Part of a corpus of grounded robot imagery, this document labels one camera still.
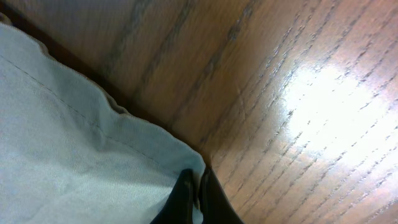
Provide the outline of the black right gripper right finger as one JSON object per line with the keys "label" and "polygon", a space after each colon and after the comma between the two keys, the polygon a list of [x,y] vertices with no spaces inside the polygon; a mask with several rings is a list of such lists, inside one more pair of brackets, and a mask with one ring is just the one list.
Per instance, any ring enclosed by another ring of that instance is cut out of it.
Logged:
{"label": "black right gripper right finger", "polygon": [[213,169],[206,168],[199,191],[202,224],[243,224],[231,206]]}

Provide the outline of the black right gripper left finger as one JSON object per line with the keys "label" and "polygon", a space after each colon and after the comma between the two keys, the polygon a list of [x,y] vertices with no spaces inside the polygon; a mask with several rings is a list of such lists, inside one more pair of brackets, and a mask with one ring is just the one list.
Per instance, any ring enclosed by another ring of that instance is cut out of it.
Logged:
{"label": "black right gripper left finger", "polygon": [[165,205],[150,224],[193,224],[193,171],[181,171]]}

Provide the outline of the khaki grey shorts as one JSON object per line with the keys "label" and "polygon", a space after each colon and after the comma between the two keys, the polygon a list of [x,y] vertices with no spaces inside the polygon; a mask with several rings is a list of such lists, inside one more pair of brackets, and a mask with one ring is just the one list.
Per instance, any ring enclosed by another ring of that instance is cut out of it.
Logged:
{"label": "khaki grey shorts", "polygon": [[201,155],[1,24],[2,223],[149,223],[184,169]]}

